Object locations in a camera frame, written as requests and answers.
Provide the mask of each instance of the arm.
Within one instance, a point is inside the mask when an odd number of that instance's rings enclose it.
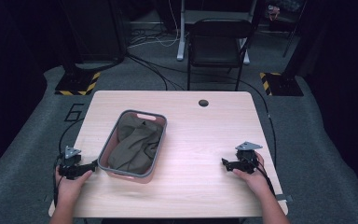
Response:
[[[263,158],[258,153],[256,153],[256,155],[260,163],[258,168],[264,170]],[[256,170],[251,175],[237,169],[234,169],[233,173],[242,178],[246,182],[246,184],[248,184],[251,191],[260,201],[263,213],[263,223],[290,223],[289,219],[286,217],[277,200],[275,199],[275,195],[271,193],[266,178],[261,174],[259,170]]]
[[[87,171],[76,180],[66,179],[59,175],[56,169],[56,181],[58,183],[59,194],[57,206],[50,219],[50,224],[54,223],[73,223],[74,208],[81,188],[87,179],[92,175],[92,171]]]

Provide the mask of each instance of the tabletop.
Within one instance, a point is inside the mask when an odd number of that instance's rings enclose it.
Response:
[[[261,217],[257,198],[221,161],[236,161],[235,147],[245,141],[262,146],[257,152],[275,193],[282,194],[249,92],[97,91],[74,145],[82,150],[82,163],[98,158],[128,109],[167,119],[153,179],[140,184],[97,169],[82,189],[75,217]],[[287,214],[286,202],[279,204]]]

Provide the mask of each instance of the stand base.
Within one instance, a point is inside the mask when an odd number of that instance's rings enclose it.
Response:
[[[272,96],[304,96],[296,80],[286,79],[279,73],[260,73],[264,90]]]
[[[76,74],[65,72],[58,83],[55,94],[59,95],[89,95],[95,87],[101,73],[76,69]]]

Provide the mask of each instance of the hand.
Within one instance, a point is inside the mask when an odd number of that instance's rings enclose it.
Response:
[[[258,168],[264,171],[264,159],[257,152],[255,152],[255,155],[257,156],[259,163]],[[257,197],[270,192],[269,184],[267,183],[266,178],[258,169],[256,169],[256,171],[254,171],[251,175],[238,169],[234,169],[232,172],[242,178]]]
[[[87,179],[92,175],[92,171],[75,180],[70,180],[59,174],[59,166],[56,167],[56,183],[58,185],[58,202],[68,205],[74,205],[80,194],[81,188]]]

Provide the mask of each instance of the gray carpet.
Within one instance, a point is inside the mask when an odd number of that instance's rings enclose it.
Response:
[[[303,97],[267,96],[264,93],[259,73],[284,70],[296,45],[294,43],[288,56],[283,58],[286,43],[284,35],[255,35],[249,49],[251,63],[243,68],[240,91],[253,95],[271,154],[277,150],[276,165],[283,192],[294,199],[288,204],[288,217],[292,223],[358,223],[358,180],[326,135],[319,108],[307,83],[302,77],[296,77]],[[158,69],[163,76],[185,88],[186,73],[180,71],[186,70],[186,61],[175,60],[177,46],[177,42],[170,47],[160,43],[143,44],[129,48],[129,52],[149,62],[179,70]],[[99,65],[86,64],[87,67]],[[55,95],[54,88],[62,75],[61,67],[46,72],[48,89],[43,100],[0,160],[0,223],[48,222],[53,162],[58,155],[60,137],[72,123],[66,122],[65,118],[74,104],[74,109],[81,111],[80,117],[84,118],[96,91],[165,91],[164,82],[158,75],[129,58],[102,71],[91,95]],[[226,90],[227,87],[214,83],[194,85],[195,90]],[[263,99],[276,134],[276,148]],[[80,125],[81,122],[68,131],[62,139],[62,147],[74,144]],[[77,218],[75,222],[82,223],[83,220]],[[88,223],[100,222],[97,218],[88,219]],[[245,223],[261,223],[261,218],[247,218]]]

